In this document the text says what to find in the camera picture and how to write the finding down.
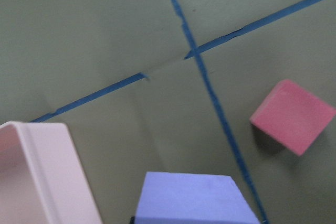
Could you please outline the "pink plastic bin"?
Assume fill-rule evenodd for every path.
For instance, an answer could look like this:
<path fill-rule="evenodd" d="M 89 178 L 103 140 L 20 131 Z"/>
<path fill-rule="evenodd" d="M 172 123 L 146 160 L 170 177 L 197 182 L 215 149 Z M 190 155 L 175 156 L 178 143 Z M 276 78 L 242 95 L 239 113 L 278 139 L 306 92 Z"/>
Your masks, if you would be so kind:
<path fill-rule="evenodd" d="M 1 223 L 101 223 L 67 126 L 1 125 Z"/>

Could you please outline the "red foam block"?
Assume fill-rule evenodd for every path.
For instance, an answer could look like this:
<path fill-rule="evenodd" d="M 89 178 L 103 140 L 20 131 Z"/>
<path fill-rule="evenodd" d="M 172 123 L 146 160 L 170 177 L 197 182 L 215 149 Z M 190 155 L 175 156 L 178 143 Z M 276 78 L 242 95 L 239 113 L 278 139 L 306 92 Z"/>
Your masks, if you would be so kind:
<path fill-rule="evenodd" d="M 250 122 L 301 156 L 335 116 L 335 108 L 297 83 L 278 82 L 250 117 Z"/>

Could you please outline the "purple foam block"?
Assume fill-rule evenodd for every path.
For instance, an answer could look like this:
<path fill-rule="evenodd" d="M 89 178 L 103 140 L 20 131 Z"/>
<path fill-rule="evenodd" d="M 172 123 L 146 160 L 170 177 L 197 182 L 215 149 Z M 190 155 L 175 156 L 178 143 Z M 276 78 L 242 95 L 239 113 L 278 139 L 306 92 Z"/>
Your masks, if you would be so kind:
<path fill-rule="evenodd" d="M 134 223 L 259 223 L 230 176 L 147 172 Z"/>

